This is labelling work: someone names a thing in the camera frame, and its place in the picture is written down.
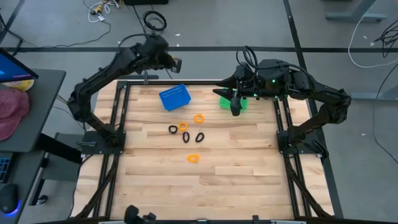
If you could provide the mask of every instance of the keyboard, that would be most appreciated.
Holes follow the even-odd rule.
[[[0,152],[0,184],[5,184],[8,181],[13,155],[12,152]]]

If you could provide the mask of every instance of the computer monitor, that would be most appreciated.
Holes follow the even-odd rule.
[[[39,76],[0,48],[0,83],[31,80]]]

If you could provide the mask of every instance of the concrete floor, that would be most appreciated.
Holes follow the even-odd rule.
[[[92,5],[94,0],[86,0]],[[325,11],[349,10],[359,1],[290,0],[297,33],[302,47],[347,48],[355,24],[328,21]],[[0,13],[6,21],[11,17],[17,1],[0,1]],[[167,19],[168,27],[163,36],[170,46],[242,46],[294,47],[283,0],[171,0],[168,5],[154,6]],[[141,16],[149,6],[137,6]],[[361,24],[354,38],[353,47],[370,47],[370,43],[397,19],[398,5],[394,0],[378,1],[371,12],[389,16],[378,24]],[[141,33],[136,16],[125,7],[111,8],[104,15],[112,24],[111,33],[99,41],[75,47],[115,47],[129,34]],[[71,44],[99,37],[108,30],[101,23],[91,24],[81,0],[25,1],[11,30],[38,46]],[[131,40],[133,44],[142,39]],[[1,47],[14,47],[17,40],[9,34]],[[67,71],[60,95],[68,97],[75,83],[94,74],[98,67],[109,63],[112,52],[29,52],[19,53],[17,58],[31,68],[49,68]],[[224,78],[230,76],[236,66],[234,52],[172,52],[183,59],[182,72],[174,78]],[[298,64],[295,52],[258,52],[259,58],[279,58]],[[347,92],[372,91],[379,88],[391,66],[363,69],[351,63],[347,53],[304,53],[308,71],[321,83]],[[361,65],[390,62],[398,54],[387,59],[381,53],[355,53],[355,61]],[[150,71],[162,79],[166,73]],[[396,70],[383,90],[398,84]],[[57,102],[57,106],[66,109]],[[372,136],[371,101],[353,101],[348,119],[341,125],[323,128],[330,152],[338,194],[345,218],[398,222],[398,165],[374,142]],[[396,103],[377,103],[375,132],[379,142],[393,155],[398,156]],[[63,111],[53,109],[44,133],[82,133],[81,128]],[[48,182],[43,193],[51,200],[45,205],[26,207],[20,223],[34,223],[65,219],[72,204],[74,184]]]

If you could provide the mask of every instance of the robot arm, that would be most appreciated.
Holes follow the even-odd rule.
[[[144,45],[136,44],[118,52],[107,67],[75,86],[68,100],[74,119],[86,122],[97,130],[107,145],[117,146],[119,140],[114,127],[104,124],[91,112],[91,96],[121,75],[133,72],[141,74],[143,70],[163,68],[179,73],[182,61],[172,58],[167,53],[168,47],[169,44],[161,36],[151,35]]]
[[[301,141],[305,135],[325,124],[339,124],[346,119],[351,98],[344,90],[336,90],[318,83],[306,71],[290,68],[299,68],[298,66],[281,60],[263,60],[259,66],[263,69],[255,74],[248,64],[241,63],[236,67],[232,77],[217,83],[218,86],[227,89],[213,90],[214,93],[231,101],[233,116],[239,116],[240,101],[245,97],[255,97],[259,100],[283,98],[289,95],[298,100],[311,98],[323,102],[318,114],[300,126],[288,129],[290,143]]]

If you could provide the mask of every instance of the pink cap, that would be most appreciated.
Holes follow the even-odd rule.
[[[14,88],[0,90],[0,140],[9,138],[29,112],[29,97]]]

